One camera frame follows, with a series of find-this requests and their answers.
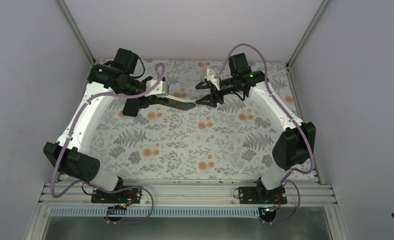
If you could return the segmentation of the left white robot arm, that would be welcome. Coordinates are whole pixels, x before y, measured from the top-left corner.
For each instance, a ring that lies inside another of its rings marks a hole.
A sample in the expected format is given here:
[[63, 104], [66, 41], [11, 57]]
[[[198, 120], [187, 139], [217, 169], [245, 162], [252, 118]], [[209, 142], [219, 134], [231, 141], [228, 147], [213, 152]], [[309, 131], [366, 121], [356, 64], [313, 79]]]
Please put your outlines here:
[[50, 187], [54, 198], [62, 196], [62, 193], [55, 192], [58, 174], [102, 190], [113, 203], [124, 197], [121, 178], [106, 170], [101, 160], [88, 153], [94, 132], [113, 99], [125, 99], [135, 111], [144, 100], [167, 97], [165, 65], [159, 62], [155, 66], [157, 78], [148, 76], [140, 80], [134, 72], [137, 63], [142, 61], [136, 53], [119, 48], [113, 60], [91, 68], [82, 100], [69, 125], [56, 142], [47, 142], [43, 148], [44, 155], [54, 167]]

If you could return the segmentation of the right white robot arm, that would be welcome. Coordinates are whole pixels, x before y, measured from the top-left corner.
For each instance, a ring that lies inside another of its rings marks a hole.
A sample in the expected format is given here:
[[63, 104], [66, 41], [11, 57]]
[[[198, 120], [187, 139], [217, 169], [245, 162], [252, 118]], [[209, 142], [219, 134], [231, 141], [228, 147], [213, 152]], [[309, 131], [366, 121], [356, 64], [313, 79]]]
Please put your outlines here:
[[210, 93], [196, 101], [198, 105], [216, 107], [224, 103], [224, 97], [242, 92], [245, 98], [262, 110], [271, 124], [281, 130], [272, 149], [274, 163], [256, 182], [256, 198], [263, 204], [275, 197], [275, 190], [282, 187], [292, 172], [305, 171], [297, 166], [313, 160], [316, 128], [312, 122], [304, 122], [283, 104], [274, 92], [267, 75], [261, 70], [253, 71], [244, 53], [229, 57], [227, 64], [230, 77], [220, 79], [211, 69], [195, 88], [209, 89]]

